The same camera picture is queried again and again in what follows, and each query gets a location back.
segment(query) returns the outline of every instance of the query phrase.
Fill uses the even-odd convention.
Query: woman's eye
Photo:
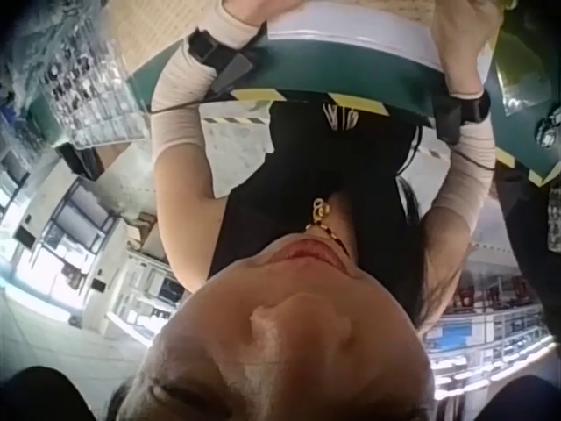
[[[157,389],[160,389],[158,395],[163,392],[167,399],[172,399],[187,406],[190,410],[212,417],[212,419],[227,419],[232,415],[227,403],[214,394],[177,386],[159,386]]]

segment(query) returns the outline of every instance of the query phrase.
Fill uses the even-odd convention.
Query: woman's nose
[[[255,345],[262,356],[299,358],[343,352],[351,338],[349,318],[323,297],[298,294],[274,307],[259,307],[252,316]]]
[[[269,393],[284,397],[304,393],[308,398],[313,393],[331,394],[351,359],[349,318],[322,297],[300,294],[256,309],[251,324],[251,353],[259,359],[252,371],[259,383],[275,390]]]

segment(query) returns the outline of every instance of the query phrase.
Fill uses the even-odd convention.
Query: woman
[[[225,0],[199,27],[240,49],[302,3]],[[477,57],[500,22],[493,4],[437,2],[451,95],[482,96]],[[490,119],[462,127],[420,224],[395,182],[414,128],[305,105],[273,108],[277,151],[214,198],[199,113],[181,104],[216,75],[186,43],[154,93],[160,232],[194,295],[154,340],[119,419],[424,419],[434,389],[421,337],[456,288],[492,182]]]

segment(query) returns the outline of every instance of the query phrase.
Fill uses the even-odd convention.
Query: black top
[[[495,182],[508,238],[522,275],[543,304],[545,321],[561,338],[561,254],[548,246],[550,186],[538,188],[520,168],[497,165]]]
[[[415,321],[423,253],[413,240],[417,227],[408,225],[395,179],[415,131],[412,125],[362,114],[356,128],[333,132],[320,107],[275,105],[275,152],[231,192],[209,277],[284,235],[303,232],[314,200],[343,191],[351,206],[359,266]]]

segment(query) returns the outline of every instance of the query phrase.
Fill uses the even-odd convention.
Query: hanging product display
[[[58,123],[76,149],[148,137],[115,48],[100,18],[86,18],[61,42],[39,81]]]

